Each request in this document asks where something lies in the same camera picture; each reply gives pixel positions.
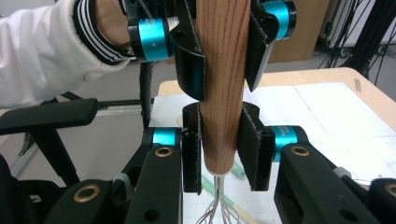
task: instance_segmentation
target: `wood grain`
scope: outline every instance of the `wood grain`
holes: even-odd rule
[[[242,110],[250,0],[197,0],[196,28],[206,56],[205,165],[214,175],[233,166]]]

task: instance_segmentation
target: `chair armrest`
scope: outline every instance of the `chair armrest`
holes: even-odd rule
[[[9,110],[0,117],[0,135],[88,125],[99,108],[96,99]]]

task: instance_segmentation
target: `hand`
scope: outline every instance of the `hand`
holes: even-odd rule
[[[120,49],[131,45],[128,19],[122,14],[119,0],[96,0],[95,14],[96,24],[108,41]]]

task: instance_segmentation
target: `white paper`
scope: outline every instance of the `white paper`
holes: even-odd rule
[[[396,132],[345,84],[245,90],[244,101],[261,109],[260,119],[266,126],[302,126],[314,147],[351,172],[352,178],[396,178]],[[182,107],[193,102],[184,94],[156,97],[150,126],[178,126]],[[273,200],[277,168],[278,164],[273,163],[271,188],[267,192],[250,192],[247,180],[226,176],[226,195],[259,223],[280,223]],[[205,168],[203,174],[211,178]],[[195,223],[212,200],[204,190],[201,196],[184,194],[184,222]]]

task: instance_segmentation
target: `person's arm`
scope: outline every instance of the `person's arm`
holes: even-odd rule
[[[118,0],[61,0],[0,20],[0,107],[36,105],[123,68],[126,22]]]

